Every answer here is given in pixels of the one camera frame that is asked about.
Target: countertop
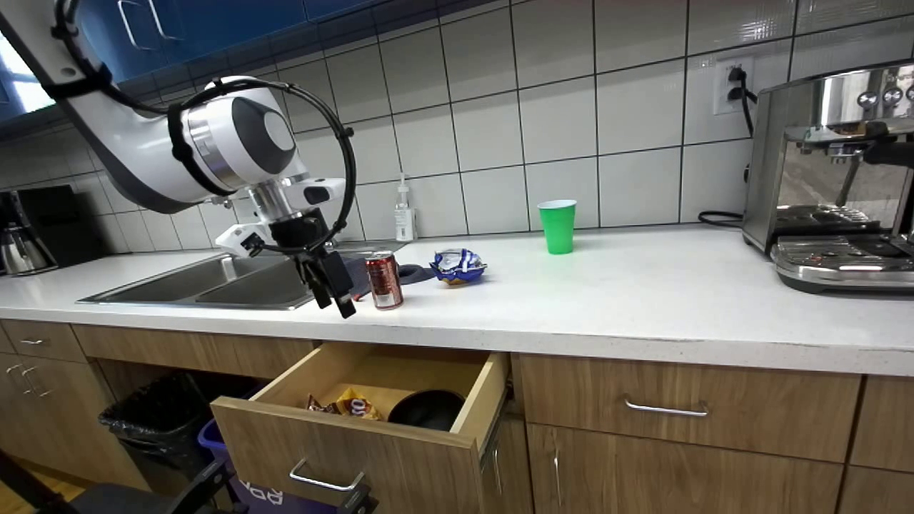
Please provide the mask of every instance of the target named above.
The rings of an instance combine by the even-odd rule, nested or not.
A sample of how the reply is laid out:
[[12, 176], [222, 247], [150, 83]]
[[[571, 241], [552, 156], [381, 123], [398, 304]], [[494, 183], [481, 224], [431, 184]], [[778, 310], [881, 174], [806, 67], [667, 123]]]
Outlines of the countertop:
[[401, 261], [467, 244], [489, 261], [482, 286], [408, 286], [407, 301], [341, 319], [315, 301], [294, 310], [97, 304], [88, 294], [214, 257], [135, 254], [40, 276], [0, 280], [4, 319], [45, 319], [212, 333], [264, 333], [914, 376], [914, 296], [836, 296], [784, 286], [741, 230], [592, 230], [548, 257], [539, 237], [424, 239]]

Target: green plastic cup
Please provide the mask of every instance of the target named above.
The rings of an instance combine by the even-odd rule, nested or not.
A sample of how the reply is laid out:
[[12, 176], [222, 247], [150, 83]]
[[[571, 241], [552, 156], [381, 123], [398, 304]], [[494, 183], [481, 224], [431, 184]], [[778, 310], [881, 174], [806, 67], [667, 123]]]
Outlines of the green plastic cup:
[[539, 223], [544, 223], [548, 254], [574, 250], [574, 210], [577, 210], [574, 200], [539, 203]]

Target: red soda can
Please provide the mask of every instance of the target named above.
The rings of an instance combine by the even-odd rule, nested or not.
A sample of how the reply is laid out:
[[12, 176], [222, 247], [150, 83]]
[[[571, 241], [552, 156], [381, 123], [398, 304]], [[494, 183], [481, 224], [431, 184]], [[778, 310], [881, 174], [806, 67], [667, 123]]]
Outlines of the red soda can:
[[391, 250], [365, 260], [375, 307], [398, 307], [402, 301], [401, 264]]

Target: sink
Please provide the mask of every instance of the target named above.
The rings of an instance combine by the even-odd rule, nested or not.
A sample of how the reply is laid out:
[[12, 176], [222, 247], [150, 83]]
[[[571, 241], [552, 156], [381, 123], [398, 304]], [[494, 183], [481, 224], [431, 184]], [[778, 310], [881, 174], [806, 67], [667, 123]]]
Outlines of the sink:
[[[365, 257], [372, 250], [338, 250], [355, 283], [355, 294], [368, 291]], [[144, 283], [121, 286], [87, 296], [84, 301], [144, 301], [144, 304], [198, 304], [198, 307], [297, 307], [311, 299], [291, 260], [261, 254], [235, 260], [235, 276], [222, 257], [182, 264]]]

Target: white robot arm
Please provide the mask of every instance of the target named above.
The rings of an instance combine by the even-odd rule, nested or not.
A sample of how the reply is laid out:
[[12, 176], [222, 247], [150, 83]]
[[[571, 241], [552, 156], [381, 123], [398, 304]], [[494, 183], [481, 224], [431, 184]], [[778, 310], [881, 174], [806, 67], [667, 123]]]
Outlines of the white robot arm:
[[[81, 46], [74, 12], [81, 0], [0, 0], [0, 29], [42, 87], [92, 142], [122, 196], [175, 213], [207, 196], [250, 187], [265, 216], [278, 250], [288, 254], [315, 299], [355, 314], [349, 274], [327, 241], [347, 224], [355, 200], [351, 127], [318, 96], [291, 83], [222, 77], [168, 109], [140, 106], [118, 92]], [[271, 87], [311, 103], [335, 127], [347, 163], [341, 216], [327, 224], [321, 209], [297, 210], [284, 176], [305, 164]]]

